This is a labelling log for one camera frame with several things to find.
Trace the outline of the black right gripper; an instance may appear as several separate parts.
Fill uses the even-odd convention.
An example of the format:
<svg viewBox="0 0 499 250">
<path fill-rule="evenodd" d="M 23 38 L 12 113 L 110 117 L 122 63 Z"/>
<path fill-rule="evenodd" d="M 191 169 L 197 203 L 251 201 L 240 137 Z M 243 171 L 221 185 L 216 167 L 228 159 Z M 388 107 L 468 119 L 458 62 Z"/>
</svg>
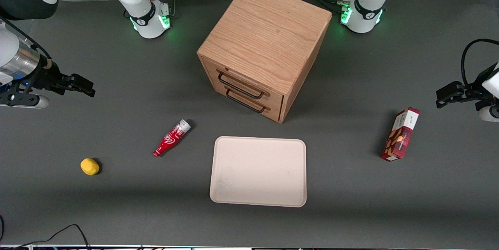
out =
<svg viewBox="0 0 499 250">
<path fill-rule="evenodd" d="M 27 85 L 24 92 L 30 93 L 33 89 L 47 90 L 63 96 L 66 92 L 80 92 L 93 98 L 96 91 L 93 89 L 94 83 L 88 79 L 73 73 L 71 76 L 60 72 L 57 64 L 53 64 L 49 69 L 45 69 L 47 63 L 39 61 L 35 70 L 24 78 Z"/>
</svg>

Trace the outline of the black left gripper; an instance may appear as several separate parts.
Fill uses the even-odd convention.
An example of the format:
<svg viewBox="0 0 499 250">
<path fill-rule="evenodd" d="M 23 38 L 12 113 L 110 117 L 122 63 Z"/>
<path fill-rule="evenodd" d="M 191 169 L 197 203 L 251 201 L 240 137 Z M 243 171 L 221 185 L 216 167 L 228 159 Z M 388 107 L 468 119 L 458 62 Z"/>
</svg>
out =
<svg viewBox="0 0 499 250">
<path fill-rule="evenodd" d="M 469 83 L 466 78 L 465 68 L 462 65 L 463 83 L 473 97 L 486 102 L 487 104 L 498 104 L 499 97 L 499 67 L 494 63 L 484 71 L 478 74 L 474 82 Z M 463 103 L 466 99 L 463 84 L 454 81 L 438 89 L 436 92 L 437 100 L 435 106 L 443 108 L 449 104 Z"/>
</svg>

